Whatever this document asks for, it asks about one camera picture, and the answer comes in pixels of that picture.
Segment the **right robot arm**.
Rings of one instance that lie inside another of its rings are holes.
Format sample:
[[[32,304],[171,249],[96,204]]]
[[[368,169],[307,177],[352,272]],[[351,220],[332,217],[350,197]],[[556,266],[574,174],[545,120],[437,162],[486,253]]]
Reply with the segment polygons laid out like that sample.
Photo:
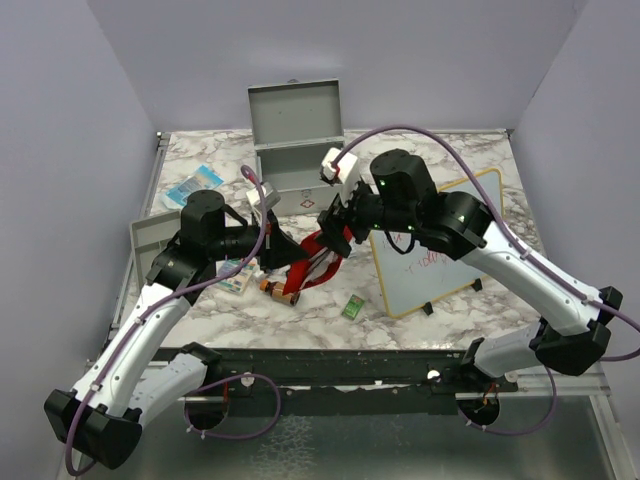
[[[579,376],[601,360],[621,305],[613,287],[597,289],[571,277],[531,249],[502,221],[489,201],[437,189],[424,160],[402,149],[370,164],[375,184],[359,174],[355,155],[330,149],[321,178],[339,192],[318,223],[320,241],[342,257],[351,252],[343,234],[360,243],[373,230],[410,235],[413,242],[491,276],[533,307],[540,320],[493,339],[477,339],[459,367],[461,383],[481,391],[509,371],[536,365]]]

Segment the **red first aid pouch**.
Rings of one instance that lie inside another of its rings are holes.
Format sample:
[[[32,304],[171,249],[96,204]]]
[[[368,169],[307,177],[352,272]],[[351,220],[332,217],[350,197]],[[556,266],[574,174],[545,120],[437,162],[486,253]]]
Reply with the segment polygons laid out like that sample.
[[[293,294],[319,286],[338,272],[344,257],[322,245],[319,241],[320,237],[321,231],[318,230],[300,243],[308,254],[308,258],[291,265],[283,288],[284,294]]]

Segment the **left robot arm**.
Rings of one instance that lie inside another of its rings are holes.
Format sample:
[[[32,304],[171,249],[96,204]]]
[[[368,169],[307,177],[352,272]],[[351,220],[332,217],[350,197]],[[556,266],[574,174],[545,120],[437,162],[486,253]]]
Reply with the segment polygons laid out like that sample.
[[[220,385],[214,354],[195,344],[177,354],[156,374],[143,375],[165,337],[196,303],[203,290],[221,282],[218,262],[257,259],[277,269],[306,253],[282,232],[272,211],[278,194],[270,184],[247,194],[255,210],[250,220],[237,215],[212,190],[191,194],[180,213],[180,228],[153,260],[146,283],[124,321],[94,365],[74,386],[55,389],[44,404],[56,437],[65,445],[65,466],[72,476],[86,467],[75,453],[109,469],[120,467],[138,445],[143,429],[179,397],[206,395]]]

